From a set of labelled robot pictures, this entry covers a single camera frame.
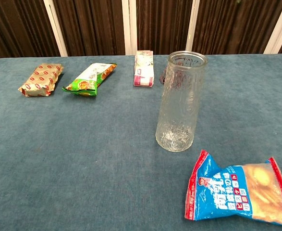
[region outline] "white and pink package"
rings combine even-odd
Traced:
[[[153,51],[137,51],[134,86],[152,87],[152,85],[154,85]]]

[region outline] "biscuit package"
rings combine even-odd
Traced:
[[[61,64],[41,64],[18,89],[24,96],[49,96],[63,70]]]
[[[62,89],[76,95],[97,95],[97,88],[116,66],[117,64],[91,64],[71,84]]]
[[[221,169],[202,150],[189,180],[184,217],[239,215],[282,225],[282,174],[272,157],[263,164]]]

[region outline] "blue snack bag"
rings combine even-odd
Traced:
[[[239,215],[282,225],[282,174],[273,157],[263,164],[221,169],[202,150],[189,180],[184,217]]]

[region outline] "snack package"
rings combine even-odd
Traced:
[[[221,169],[201,152],[189,180],[184,217],[231,215],[282,225],[282,174],[273,157],[264,164]]]
[[[41,64],[18,89],[24,96],[49,96],[63,70],[61,64]]]
[[[97,95],[99,85],[116,67],[117,64],[91,64],[71,84],[62,89],[76,95]]]
[[[152,87],[154,84],[154,65],[152,51],[137,51],[135,55],[134,86]]]

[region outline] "glass rim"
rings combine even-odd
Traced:
[[[173,58],[174,56],[183,55],[183,54],[197,57],[197,58],[201,59],[201,60],[203,61],[203,63],[202,63],[200,66],[181,66],[181,65],[178,65],[178,64],[176,64],[176,63],[174,63],[174,62],[172,61],[172,58]],[[179,68],[179,69],[181,69],[181,70],[192,70],[192,69],[199,69],[199,68],[201,68],[201,67],[206,66],[206,64],[208,63],[208,59],[207,59],[206,56],[204,56],[204,55],[202,55],[202,54],[200,54],[200,53],[197,53],[197,52],[193,52],[193,51],[175,51],[175,52],[173,52],[173,53],[171,53],[171,54],[169,55],[169,57],[168,57],[168,62],[169,62],[171,65],[173,65],[173,66],[175,66],[176,68]]]

